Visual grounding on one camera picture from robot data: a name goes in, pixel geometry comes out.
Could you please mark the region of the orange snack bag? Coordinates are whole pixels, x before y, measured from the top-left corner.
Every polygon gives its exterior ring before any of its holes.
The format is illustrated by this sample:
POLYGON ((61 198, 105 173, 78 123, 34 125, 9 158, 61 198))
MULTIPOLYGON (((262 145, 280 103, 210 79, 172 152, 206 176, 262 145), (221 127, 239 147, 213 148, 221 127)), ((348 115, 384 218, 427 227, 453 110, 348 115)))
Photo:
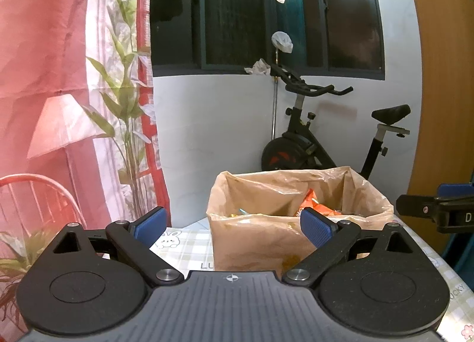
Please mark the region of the orange snack bag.
POLYGON ((300 204, 295 215, 299 217, 302 211, 307 208, 311 208, 315 210, 317 213, 322 214, 326 217, 342 215, 341 212, 332 210, 331 208, 319 203, 319 201, 317 200, 316 193, 313 189, 308 190, 308 192, 305 195, 305 199, 300 204))

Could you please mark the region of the pink printed backdrop curtain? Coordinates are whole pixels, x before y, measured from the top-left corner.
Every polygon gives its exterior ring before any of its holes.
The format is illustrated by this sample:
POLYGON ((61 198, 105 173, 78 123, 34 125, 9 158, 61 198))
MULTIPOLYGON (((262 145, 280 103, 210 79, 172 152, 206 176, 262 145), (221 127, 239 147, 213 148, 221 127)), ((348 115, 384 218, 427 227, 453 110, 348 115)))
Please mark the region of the pink printed backdrop curtain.
POLYGON ((1 339, 25 334, 16 290, 66 224, 157 206, 149 0, 1 0, 1 339))

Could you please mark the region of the wooden door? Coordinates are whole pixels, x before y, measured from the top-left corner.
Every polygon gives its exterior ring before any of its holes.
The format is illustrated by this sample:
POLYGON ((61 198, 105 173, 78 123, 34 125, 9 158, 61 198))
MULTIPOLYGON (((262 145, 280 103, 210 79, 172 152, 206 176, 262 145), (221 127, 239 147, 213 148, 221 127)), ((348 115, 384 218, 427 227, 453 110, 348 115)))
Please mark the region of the wooden door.
POLYGON ((422 107, 409 194, 433 195, 473 172, 473 0, 414 0, 422 107))

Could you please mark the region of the white plastic bag on pole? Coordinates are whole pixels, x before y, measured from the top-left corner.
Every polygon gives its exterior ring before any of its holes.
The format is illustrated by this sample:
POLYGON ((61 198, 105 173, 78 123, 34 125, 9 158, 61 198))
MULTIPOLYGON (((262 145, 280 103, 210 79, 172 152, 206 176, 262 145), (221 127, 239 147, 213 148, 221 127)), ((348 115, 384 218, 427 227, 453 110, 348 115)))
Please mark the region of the white plastic bag on pole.
POLYGON ((272 45, 278 50, 286 54, 291 54, 293 50, 293 43, 291 37, 283 32, 276 31, 272 34, 272 45))

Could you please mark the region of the metal pole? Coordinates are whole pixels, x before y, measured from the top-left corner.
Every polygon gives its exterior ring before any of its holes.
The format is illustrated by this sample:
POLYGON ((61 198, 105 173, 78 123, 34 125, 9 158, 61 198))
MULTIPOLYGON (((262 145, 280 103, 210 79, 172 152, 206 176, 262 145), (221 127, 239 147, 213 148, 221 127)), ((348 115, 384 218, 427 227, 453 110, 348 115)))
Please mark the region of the metal pole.
MULTIPOLYGON (((275 64, 279 62, 279 53, 275 49, 275 64)), ((279 80, 277 76, 272 77, 273 79, 273 101, 272 101, 272 140, 276 138, 276 118, 277 118, 277 105, 278 105, 278 87, 279 80)))

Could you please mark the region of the cardboard box with plastic liner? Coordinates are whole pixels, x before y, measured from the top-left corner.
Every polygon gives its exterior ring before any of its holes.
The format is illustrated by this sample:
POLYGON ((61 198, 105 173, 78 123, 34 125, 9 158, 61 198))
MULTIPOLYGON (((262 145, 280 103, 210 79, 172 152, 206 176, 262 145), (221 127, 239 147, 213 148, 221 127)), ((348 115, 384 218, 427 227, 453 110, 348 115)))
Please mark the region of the cardboard box with plastic liner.
POLYGON ((309 189, 319 203, 364 230, 380 230, 394 206, 348 166, 329 170, 277 170, 234 175, 221 172, 211 188, 206 215, 216 271, 275 271, 282 274, 316 249, 295 215, 309 189), (265 216, 231 218, 238 209, 265 216))

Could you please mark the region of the dark window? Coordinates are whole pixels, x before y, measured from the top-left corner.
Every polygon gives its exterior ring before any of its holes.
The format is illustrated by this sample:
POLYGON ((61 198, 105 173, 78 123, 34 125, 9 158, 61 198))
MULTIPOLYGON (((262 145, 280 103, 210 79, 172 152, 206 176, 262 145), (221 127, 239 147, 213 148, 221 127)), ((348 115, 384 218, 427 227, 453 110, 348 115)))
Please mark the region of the dark window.
POLYGON ((279 62, 305 76, 383 79, 378 0, 150 0, 155 76, 242 74, 275 61, 272 34, 287 33, 279 62))

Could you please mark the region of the checked Lucky tablecloth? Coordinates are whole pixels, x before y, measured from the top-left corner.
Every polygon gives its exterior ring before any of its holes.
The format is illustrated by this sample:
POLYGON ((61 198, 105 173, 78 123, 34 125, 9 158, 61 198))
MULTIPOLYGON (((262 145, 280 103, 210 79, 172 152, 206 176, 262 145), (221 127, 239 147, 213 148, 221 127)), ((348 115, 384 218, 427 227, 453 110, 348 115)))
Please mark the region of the checked Lucky tablecloth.
MULTIPOLYGON (((473 291, 469 285, 409 226, 404 226, 448 284, 450 304, 438 332, 445 341, 473 340, 473 291)), ((210 225, 202 219, 187 227, 168 228, 150 250, 187 275, 212 271, 214 255, 210 225)))

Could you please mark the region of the white crumpled cloth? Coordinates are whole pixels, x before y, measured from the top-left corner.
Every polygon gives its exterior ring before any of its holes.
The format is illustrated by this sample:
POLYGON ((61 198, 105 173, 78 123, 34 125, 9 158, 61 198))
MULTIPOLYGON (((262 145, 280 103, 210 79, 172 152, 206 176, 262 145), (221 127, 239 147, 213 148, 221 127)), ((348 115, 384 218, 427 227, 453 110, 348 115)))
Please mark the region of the white crumpled cloth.
POLYGON ((270 76, 272 67, 264 59, 256 61, 251 68, 244 68, 248 75, 252 76, 270 76))

